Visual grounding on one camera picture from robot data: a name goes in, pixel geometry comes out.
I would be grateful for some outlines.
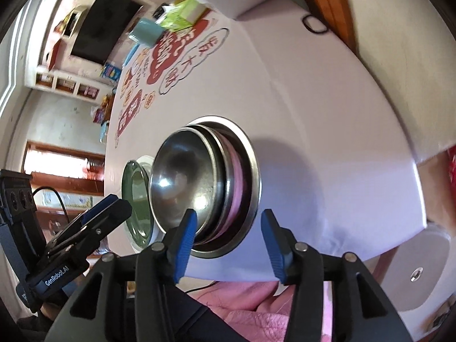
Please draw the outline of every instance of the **wall shelf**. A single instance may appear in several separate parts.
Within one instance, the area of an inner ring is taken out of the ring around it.
[[[87,6],[75,7],[65,18],[67,23],[63,28],[62,36],[70,38],[76,31],[79,30],[82,21],[87,13]]]
[[[37,90],[76,97],[95,104],[101,104],[105,95],[110,95],[113,86],[74,75],[62,70],[48,70],[45,66],[36,69],[35,82],[27,84]]]

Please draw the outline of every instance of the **red printed logo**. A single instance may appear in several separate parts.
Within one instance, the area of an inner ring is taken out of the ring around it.
[[[131,103],[124,110],[122,117],[120,117],[119,126],[118,126],[117,132],[115,134],[115,138],[116,138],[115,147],[116,148],[117,148],[119,136],[124,132],[124,130],[127,128],[130,121],[133,118],[135,118],[136,114],[138,114],[138,112],[141,109],[141,96],[142,96],[142,90],[139,90],[138,93],[135,95],[135,97],[131,100]]]
[[[150,64],[150,75],[147,84],[152,85],[158,81],[164,70],[171,67],[179,58],[186,45],[195,40],[207,27],[209,21],[199,20],[193,27],[178,32],[166,32],[155,45]]]

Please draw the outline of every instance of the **television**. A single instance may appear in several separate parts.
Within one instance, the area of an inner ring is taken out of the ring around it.
[[[104,65],[141,7],[132,0],[95,0],[79,29],[71,55]]]

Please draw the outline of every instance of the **pink blanket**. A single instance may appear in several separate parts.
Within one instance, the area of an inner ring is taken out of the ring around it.
[[[321,342],[331,342],[332,304],[329,282],[324,285]],[[282,342],[291,311],[294,286],[274,296],[278,282],[219,282],[191,294],[207,305],[250,342]]]

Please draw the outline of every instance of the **metal bolt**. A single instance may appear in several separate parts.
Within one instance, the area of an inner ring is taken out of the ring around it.
[[[344,258],[348,261],[348,262],[356,262],[357,258],[355,253],[351,253],[351,252],[347,252],[345,253],[345,256]]]
[[[103,262],[109,262],[109,261],[112,261],[114,258],[115,258],[114,253],[111,253],[111,252],[110,252],[110,253],[105,253],[105,254],[102,256],[101,260],[102,260]]]
[[[300,252],[305,252],[309,249],[309,246],[303,242],[296,242],[295,243],[295,250]]]
[[[152,251],[159,252],[165,249],[165,244],[163,244],[162,242],[155,242],[150,246],[150,248],[152,249]]]
[[[412,276],[410,277],[410,281],[411,282],[415,282],[417,281],[421,274],[423,273],[423,268],[422,267],[418,267],[413,273],[412,273]]]

